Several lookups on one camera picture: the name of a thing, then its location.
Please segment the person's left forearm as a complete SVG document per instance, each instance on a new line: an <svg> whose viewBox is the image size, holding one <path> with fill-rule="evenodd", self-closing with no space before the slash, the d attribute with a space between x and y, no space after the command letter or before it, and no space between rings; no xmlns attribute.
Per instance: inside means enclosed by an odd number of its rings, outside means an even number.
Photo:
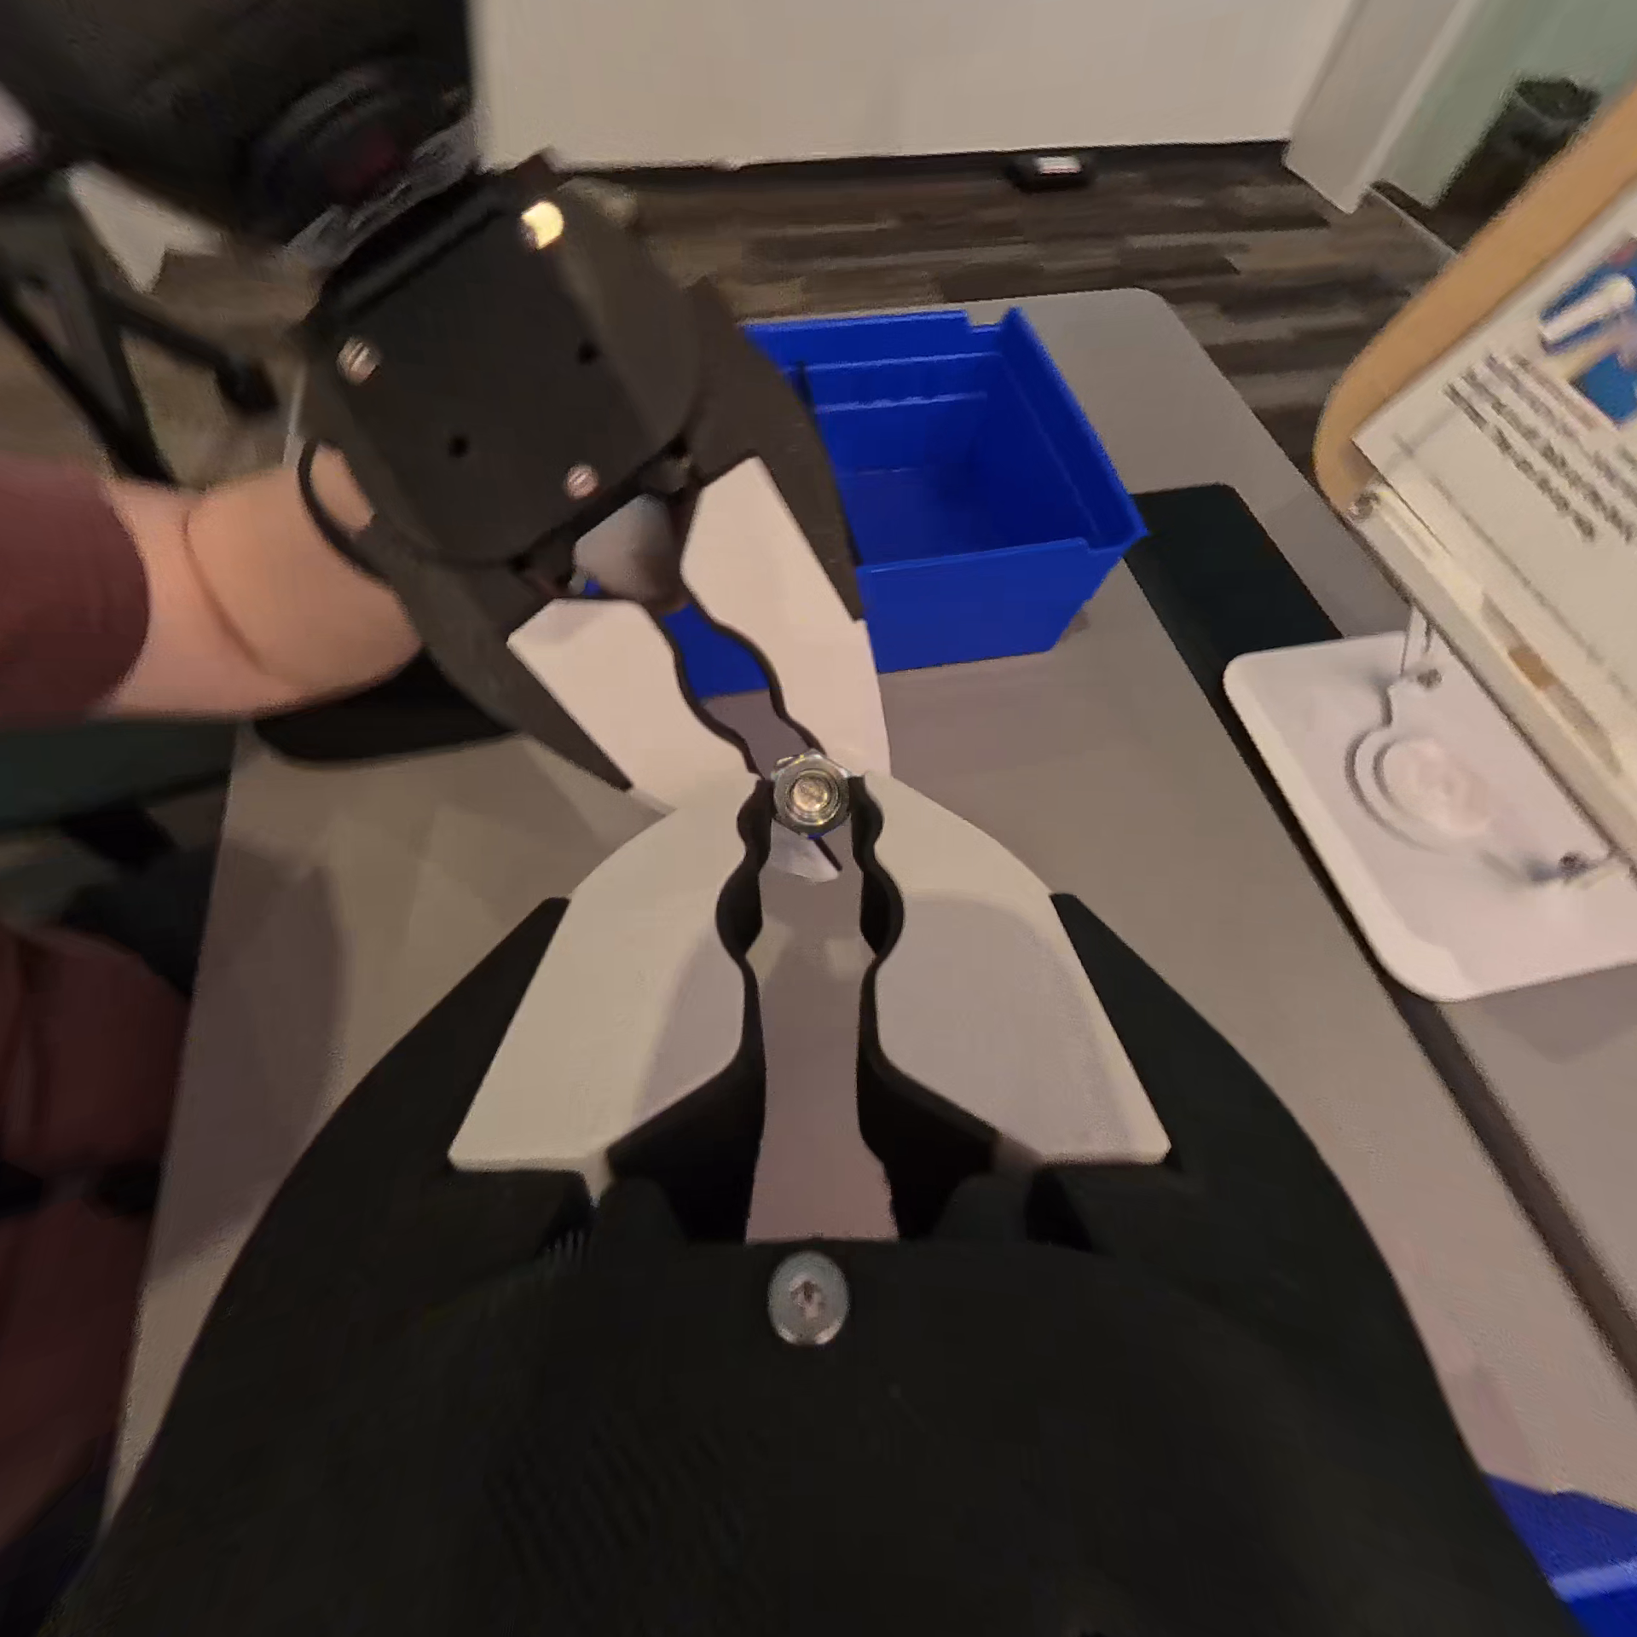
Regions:
<svg viewBox="0 0 1637 1637"><path fill-rule="evenodd" d="M107 481L148 629L99 711L251 721L366 690L419 652L397 596L321 534L294 465L205 491Z"/></svg>

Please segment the wooden document stand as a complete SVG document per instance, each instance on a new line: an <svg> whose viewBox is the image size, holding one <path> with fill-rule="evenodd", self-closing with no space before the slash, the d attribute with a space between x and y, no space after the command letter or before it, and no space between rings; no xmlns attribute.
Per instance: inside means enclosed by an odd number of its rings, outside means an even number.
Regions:
<svg viewBox="0 0 1637 1637"><path fill-rule="evenodd" d="M1598 115L1376 337L1331 393L1315 477L1393 580L1403 629L1243 654L1224 686L1380 964L1462 1003L1635 958L1633 828L1608 826L1405 582L1405 539L1352 446L1362 419L1633 191L1635 93Z"/></svg>

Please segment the printed paper sheet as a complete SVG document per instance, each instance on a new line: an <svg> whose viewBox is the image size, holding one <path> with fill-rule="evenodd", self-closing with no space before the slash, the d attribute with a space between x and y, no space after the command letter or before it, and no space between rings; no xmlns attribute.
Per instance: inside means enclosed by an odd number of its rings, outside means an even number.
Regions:
<svg viewBox="0 0 1637 1637"><path fill-rule="evenodd" d="M1633 828L1633 191L1352 434L1405 582Z"/></svg>

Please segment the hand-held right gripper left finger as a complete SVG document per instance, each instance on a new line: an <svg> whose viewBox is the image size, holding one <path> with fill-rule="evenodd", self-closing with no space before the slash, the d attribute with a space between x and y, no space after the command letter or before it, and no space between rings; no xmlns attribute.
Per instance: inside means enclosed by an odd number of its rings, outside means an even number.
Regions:
<svg viewBox="0 0 1637 1637"><path fill-rule="evenodd" d="M764 783L709 783L565 902L448 1146L460 1173L614 1175L631 1140L764 1089Z"/></svg>

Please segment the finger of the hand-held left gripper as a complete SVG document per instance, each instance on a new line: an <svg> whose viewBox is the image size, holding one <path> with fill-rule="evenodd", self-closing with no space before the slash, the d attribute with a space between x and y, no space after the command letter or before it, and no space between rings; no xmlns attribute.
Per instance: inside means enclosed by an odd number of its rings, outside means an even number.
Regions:
<svg viewBox="0 0 1637 1637"><path fill-rule="evenodd" d="M664 625L639 602L551 600L507 649L655 812L770 785L750 748L696 701Z"/></svg>
<svg viewBox="0 0 1637 1637"><path fill-rule="evenodd" d="M774 717L852 773L891 771L871 637L848 610L766 463L705 483L682 545L703 619L742 649Z"/></svg>

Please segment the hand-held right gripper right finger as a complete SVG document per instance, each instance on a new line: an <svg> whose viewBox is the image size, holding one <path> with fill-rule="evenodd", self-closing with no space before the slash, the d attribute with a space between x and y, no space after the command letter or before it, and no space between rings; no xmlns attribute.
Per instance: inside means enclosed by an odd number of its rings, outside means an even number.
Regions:
<svg viewBox="0 0 1637 1637"><path fill-rule="evenodd" d="M1033 1161L1167 1157L1048 886L922 791L871 771L854 842L873 1042L910 1079Z"/></svg>

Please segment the black desk mat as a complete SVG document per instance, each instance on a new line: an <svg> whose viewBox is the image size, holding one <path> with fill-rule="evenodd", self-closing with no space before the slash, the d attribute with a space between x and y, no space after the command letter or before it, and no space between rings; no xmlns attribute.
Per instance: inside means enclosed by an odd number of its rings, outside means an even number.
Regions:
<svg viewBox="0 0 1637 1637"><path fill-rule="evenodd" d="M1224 672L1243 654L1335 641L1339 629L1230 485L1163 487L1134 504L1146 534L1124 565L1239 756L1269 785Z"/></svg>

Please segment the dark floor clutter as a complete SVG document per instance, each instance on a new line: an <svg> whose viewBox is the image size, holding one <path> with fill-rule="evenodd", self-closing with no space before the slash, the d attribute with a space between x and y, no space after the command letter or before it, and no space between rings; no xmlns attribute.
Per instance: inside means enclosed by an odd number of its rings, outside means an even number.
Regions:
<svg viewBox="0 0 1637 1637"><path fill-rule="evenodd" d="M1489 218L1501 210L1582 132L1602 99L1600 91L1565 76L1518 80L1452 177L1444 206L1463 218Z"/></svg>

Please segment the blue plastic bin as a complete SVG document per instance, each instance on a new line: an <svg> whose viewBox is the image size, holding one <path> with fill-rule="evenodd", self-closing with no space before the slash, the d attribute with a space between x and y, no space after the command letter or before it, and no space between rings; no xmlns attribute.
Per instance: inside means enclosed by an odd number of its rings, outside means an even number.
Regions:
<svg viewBox="0 0 1637 1637"><path fill-rule="evenodd" d="M740 325L705 280L690 452L721 499L742 458L811 532L879 672L1052 649L1144 522L1017 306Z"/></svg>
<svg viewBox="0 0 1637 1637"><path fill-rule="evenodd" d="M1489 1477L1559 1600L1590 1633L1635 1631L1635 1512L1578 1490Z"/></svg>

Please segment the dark office chair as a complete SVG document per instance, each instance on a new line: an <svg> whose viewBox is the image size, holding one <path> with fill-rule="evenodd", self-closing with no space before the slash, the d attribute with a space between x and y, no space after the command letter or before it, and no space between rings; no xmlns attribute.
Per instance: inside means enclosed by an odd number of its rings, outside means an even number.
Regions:
<svg viewBox="0 0 1637 1637"><path fill-rule="evenodd" d="M234 748L210 723L6 732L4 927L101 937L191 995Z"/></svg>

